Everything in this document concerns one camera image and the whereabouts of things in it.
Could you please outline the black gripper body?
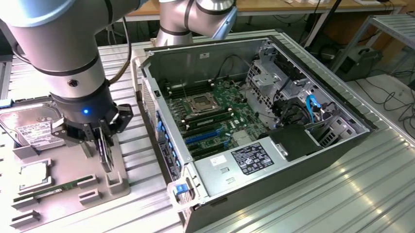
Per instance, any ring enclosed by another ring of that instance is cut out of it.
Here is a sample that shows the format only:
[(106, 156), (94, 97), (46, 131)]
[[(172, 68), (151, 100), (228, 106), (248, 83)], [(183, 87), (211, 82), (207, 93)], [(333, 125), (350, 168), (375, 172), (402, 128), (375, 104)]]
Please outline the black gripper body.
[(102, 85), (90, 95), (80, 98), (63, 98), (51, 94), (64, 118), (79, 124), (99, 125), (102, 119), (111, 121), (118, 114), (110, 87)]

